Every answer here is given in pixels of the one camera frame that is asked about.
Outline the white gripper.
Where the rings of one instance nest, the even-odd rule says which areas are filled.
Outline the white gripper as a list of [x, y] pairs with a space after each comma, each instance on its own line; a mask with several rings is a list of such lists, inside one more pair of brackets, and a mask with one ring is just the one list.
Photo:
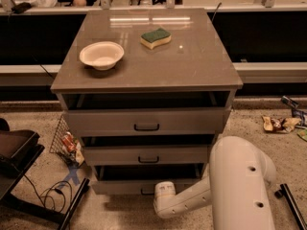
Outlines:
[[165, 181], [155, 185], [153, 207], [160, 218], [167, 219], [171, 216], [175, 196], [176, 189], [173, 182]]

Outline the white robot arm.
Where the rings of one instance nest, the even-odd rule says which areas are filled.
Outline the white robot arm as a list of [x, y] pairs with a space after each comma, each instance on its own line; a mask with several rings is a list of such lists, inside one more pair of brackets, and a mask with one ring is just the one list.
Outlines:
[[208, 176], [177, 193], [155, 185], [153, 206], [163, 219], [212, 206], [214, 230], [275, 230], [267, 188], [275, 183], [272, 160], [251, 142], [227, 136], [212, 148]]

